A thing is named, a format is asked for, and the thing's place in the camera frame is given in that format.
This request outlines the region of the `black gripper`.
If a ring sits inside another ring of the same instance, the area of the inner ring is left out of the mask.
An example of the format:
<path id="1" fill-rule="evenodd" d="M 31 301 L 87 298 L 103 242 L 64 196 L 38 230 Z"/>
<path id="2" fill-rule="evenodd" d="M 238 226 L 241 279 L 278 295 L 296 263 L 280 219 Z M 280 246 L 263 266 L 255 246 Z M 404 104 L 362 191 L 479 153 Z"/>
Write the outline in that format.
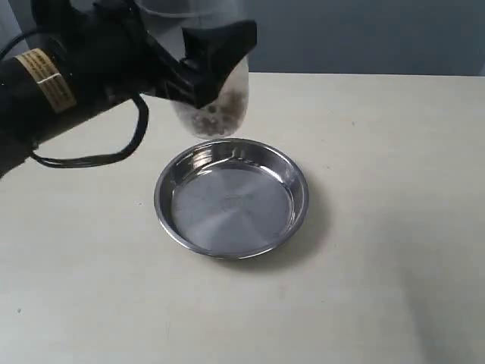
<path id="1" fill-rule="evenodd" d="M 134 1 L 96 1 L 97 61 L 109 79 L 135 93 L 201 108 L 218 98 L 234 68 L 257 45 L 257 24 L 184 28 L 185 58 L 177 60 L 149 33 Z"/>

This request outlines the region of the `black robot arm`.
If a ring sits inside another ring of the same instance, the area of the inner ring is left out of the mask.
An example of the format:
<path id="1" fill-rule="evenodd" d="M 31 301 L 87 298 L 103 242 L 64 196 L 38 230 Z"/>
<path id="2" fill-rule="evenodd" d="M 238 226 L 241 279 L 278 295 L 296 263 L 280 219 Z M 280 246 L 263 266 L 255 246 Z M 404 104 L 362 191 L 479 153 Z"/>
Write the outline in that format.
<path id="1" fill-rule="evenodd" d="M 34 1 L 36 26 L 1 52 L 1 172 L 31 158 L 48 168 L 93 168 L 132 155 L 145 136 L 144 96 L 202 108 L 256 46 L 257 25 L 238 20 L 182 30 L 175 58 L 152 36 L 134 1 L 96 1 L 88 11 L 69 1 Z M 119 104 L 138 110 L 131 141 L 118 152 L 46 158 L 40 144 Z"/>

